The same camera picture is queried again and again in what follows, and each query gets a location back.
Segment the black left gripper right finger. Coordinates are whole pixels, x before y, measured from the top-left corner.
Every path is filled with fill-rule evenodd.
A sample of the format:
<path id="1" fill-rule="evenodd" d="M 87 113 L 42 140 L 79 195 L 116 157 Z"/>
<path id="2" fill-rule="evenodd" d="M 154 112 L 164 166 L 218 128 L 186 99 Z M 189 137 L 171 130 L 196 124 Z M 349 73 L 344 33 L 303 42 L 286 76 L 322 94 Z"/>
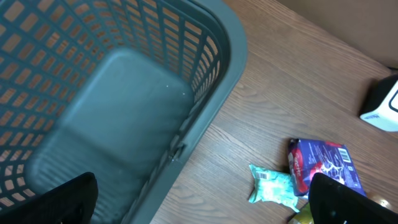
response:
<path id="1" fill-rule="evenodd" d="M 397 224 L 397 214 L 351 188 L 316 173 L 308 202 L 315 224 Z"/>

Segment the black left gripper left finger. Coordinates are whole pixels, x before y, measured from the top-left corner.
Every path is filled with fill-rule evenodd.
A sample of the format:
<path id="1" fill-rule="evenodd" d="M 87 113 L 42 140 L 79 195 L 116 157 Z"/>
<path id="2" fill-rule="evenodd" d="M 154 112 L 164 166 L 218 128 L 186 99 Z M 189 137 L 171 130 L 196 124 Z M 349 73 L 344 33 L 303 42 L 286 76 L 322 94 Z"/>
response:
<path id="1" fill-rule="evenodd" d="M 89 223 L 98 199 L 94 173 L 78 177 L 1 214 L 1 224 Z"/>

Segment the yellow green snack packet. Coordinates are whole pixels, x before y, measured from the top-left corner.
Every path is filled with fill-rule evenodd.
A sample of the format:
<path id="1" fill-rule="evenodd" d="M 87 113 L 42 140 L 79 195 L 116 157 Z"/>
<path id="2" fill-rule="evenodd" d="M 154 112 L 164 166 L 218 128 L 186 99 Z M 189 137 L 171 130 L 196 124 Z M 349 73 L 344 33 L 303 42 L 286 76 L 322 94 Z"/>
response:
<path id="1" fill-rule="evenodd" d="M 314 224 L 310 204 L 304 205 L 288 222 L 288 224 Z"/>

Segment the purple sanitary pad pack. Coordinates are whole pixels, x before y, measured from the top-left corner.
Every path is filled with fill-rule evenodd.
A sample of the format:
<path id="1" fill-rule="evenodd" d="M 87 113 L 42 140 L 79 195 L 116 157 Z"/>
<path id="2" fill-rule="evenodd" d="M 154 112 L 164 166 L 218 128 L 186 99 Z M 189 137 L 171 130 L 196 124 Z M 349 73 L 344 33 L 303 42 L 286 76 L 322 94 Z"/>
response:
<path id="1" fill-rule="evenodd" d="M 287 156 L 294 194 L 298 197 L 308 197 L 310 183 L 318 172 L 361 195 L 366 195 L 344 144 L 312 139 L 291 139 Z"/>

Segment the mint green wipes packet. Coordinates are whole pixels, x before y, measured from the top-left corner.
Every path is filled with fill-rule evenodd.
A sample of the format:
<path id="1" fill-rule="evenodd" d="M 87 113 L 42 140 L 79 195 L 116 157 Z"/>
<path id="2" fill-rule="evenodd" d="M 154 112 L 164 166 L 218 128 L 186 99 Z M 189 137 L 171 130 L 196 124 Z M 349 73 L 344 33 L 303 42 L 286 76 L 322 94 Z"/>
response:
<path id="1" fill-rule="evenodd" d="M 291 208 L 295 213 L 299 198 L 294 194 L 294 186 L 290 174 L 269 170 L 264 167 L 250 164 L 254 177 L 254 190 L 248 201 L 250 203 L 275 202 Z"/>

